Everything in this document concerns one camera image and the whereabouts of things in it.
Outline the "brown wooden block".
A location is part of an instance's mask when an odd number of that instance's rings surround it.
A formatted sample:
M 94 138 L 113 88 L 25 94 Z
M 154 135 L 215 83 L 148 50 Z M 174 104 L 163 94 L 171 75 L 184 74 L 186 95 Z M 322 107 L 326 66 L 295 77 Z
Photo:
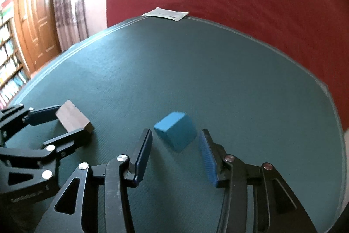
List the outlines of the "brown wooden block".
M 70 100 L 62 104 L 56 111 L 56 116 L 67 132 L 83 128 L 91 133 L 95 129 L 91 121 Z

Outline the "blue block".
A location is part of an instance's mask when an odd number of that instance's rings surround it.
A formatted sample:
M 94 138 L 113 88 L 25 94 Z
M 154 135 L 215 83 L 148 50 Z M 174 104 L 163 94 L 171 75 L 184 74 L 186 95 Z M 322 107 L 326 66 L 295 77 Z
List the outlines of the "blue block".
M 172 112 L 154 125 L 158 137 L 173 151 L 181 152 L 197 136 L 196 126 L 184 112 Z

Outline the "bookshelf with books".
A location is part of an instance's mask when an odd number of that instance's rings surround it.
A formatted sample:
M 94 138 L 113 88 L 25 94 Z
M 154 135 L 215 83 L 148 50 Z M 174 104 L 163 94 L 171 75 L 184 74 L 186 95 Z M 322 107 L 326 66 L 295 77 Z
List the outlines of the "bookshelf with books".
M 5 0 L 1 3 L 0 52 L 1 109 L 5 109 L 29 81 L 26 65 L 17 40 L 12 0 Z

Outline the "teal table mat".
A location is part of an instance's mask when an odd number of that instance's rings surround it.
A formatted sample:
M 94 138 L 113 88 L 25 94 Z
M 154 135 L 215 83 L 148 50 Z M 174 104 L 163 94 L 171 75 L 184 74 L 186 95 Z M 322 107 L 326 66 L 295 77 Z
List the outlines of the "teal table mat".
M 35 109 L 72 101 L 95 130 L 62 160 L 59 182 L 79 163 L 131 151 L 143 129 L 171 112 L 242 161 L 272 163 L 319 232 L 342 211 L 343 130 L 329 88 L 282 52 L 238 31 L 187 17 L 139 17 L 75 44 L 19 91 Z

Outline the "white paper card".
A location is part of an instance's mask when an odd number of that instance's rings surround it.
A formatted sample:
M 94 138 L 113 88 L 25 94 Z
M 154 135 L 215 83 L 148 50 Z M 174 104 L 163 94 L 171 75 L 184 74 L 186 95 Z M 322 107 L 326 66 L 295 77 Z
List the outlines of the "white paper card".
M 164 18 L 164 19 L 169 19 L 169 20 L 178 22 L 181 19 L 183 19 L 184 17 L 186 17 L 188 14 L 189 14 L 189 12 L 172 11 L 169 9 L 163 9 L 160 7 L 156 7 L 155 9 L 144 13 L 143 16 Z

